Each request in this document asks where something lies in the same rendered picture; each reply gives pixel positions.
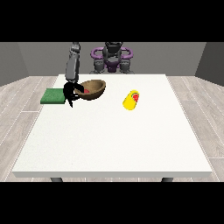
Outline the brown wooden bowl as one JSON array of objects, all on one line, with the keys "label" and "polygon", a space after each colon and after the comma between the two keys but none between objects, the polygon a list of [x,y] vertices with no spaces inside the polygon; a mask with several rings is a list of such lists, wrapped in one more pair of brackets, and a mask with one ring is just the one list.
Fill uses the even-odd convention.
[{"label": "brown wooden bowl", "polygon": [[88,93],[82,93],[80,90],[75,89],[74,92],[83,100],[92,101],[99,98],[105,88],[106,82],[104,80],[87,80],[81,83],[81,85],[88,90]]}]

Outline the green square pad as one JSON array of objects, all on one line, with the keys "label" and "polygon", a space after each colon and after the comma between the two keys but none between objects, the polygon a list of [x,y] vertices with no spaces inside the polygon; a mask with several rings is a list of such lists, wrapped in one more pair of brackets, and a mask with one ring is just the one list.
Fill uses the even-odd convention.
[{"label": "green square pad", "polygon": [[64,104],[66,101],[62,88],[47,88],[40,100],[41,104]]}]

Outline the yellow cup with melon print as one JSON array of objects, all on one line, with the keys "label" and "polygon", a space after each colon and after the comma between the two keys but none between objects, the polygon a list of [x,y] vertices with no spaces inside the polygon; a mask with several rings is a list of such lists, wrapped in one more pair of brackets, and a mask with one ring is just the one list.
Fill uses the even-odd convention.
[{"label": "yellow cup with melon print", "polygon": [[139,99],[139,93],[136,90],[131,90],[124,99],[124,101],[122,102],[122,105],[127,110],[133,110],[137,105],[138,99]]}]

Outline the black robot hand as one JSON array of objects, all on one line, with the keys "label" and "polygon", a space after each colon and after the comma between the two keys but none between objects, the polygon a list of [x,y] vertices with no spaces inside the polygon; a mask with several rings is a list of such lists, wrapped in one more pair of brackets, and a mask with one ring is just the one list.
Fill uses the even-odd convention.
[{"label": "black robot hand", "polygon": [[76,101],[80,98],[77,94],[74,93],[75,89],[78,89],[82,93],[84,92],[84,87],[78,83],[67,82],[63,88],[63,94],[65,99],[68,100],[70,106],[73,106],[73,101]]}]

